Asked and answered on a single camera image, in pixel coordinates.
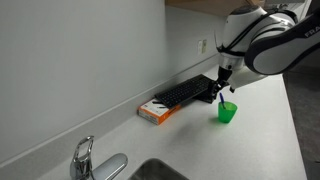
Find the faucet handle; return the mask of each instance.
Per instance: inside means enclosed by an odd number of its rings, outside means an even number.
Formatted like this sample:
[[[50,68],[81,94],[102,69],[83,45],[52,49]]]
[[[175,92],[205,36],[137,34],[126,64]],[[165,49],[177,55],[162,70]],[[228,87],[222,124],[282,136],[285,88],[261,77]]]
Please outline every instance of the faucet handle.
[[[74,180],[88,179],[92,177],[91,150],[94,136],[88,136],[82,139],[74,152],[73,159],[70,164],[70,176]],[[79,150],[82,144],[89,141],[86,154],[79,157]]]

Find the black keyboard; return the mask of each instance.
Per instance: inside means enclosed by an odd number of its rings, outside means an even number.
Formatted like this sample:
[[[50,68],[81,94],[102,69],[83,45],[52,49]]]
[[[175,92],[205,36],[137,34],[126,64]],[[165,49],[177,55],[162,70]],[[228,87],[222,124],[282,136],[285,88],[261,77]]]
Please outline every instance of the black keyboard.
[[[188,99],[191,99],[208,89],[212,80],[204,75],[188,79],[168,90],[155,95],[167,108],[171,109]]]

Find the orange box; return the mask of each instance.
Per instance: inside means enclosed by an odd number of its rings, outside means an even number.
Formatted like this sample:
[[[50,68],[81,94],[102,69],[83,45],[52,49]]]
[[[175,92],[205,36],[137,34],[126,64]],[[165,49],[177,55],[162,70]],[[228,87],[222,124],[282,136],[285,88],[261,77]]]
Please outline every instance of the orange box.
[[[154,124],[160,125],[180,108],[181,106],[177,105],[171,109],[168,109],[159,100],[152,99],[151,101],[139,107],[138,114]]]

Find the wall outlet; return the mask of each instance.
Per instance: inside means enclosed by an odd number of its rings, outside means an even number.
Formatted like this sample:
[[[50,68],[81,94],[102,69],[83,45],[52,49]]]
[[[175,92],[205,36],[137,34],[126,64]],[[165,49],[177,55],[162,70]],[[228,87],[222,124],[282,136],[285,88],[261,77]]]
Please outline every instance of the wall outlet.
[[[198,55],[204,54],[207,50],[207,40],[198,41]]]

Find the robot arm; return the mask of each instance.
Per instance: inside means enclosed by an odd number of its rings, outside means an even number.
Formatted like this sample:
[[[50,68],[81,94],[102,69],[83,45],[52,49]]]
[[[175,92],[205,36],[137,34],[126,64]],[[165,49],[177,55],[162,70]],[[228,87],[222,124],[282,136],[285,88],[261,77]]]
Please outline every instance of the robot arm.
[[[292,21],[273,14],[283,13]],[[218,47],[218,79],[209,86],[213,98],[225,86],[230,90],[281,74],[320,48],[320,9],[296,23],[291,11],[267,13],[244,6],[227,18],[223,43]]]

